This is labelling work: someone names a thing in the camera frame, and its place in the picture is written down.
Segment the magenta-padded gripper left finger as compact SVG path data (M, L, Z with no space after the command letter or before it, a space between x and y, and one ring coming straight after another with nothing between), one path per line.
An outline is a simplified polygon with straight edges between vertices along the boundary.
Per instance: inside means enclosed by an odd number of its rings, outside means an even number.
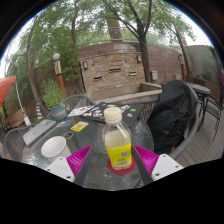
M93 154L94 146L87 146L67 158L59 157L46 168L46 171L82 186Z

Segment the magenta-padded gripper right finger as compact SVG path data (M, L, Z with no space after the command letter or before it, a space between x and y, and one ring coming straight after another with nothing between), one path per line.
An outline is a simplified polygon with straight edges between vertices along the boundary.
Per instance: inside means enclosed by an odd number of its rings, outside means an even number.
M154 152L137 145L132 146L132 155L144 185L183 169L183 166L177 163L169 155L157 155Z

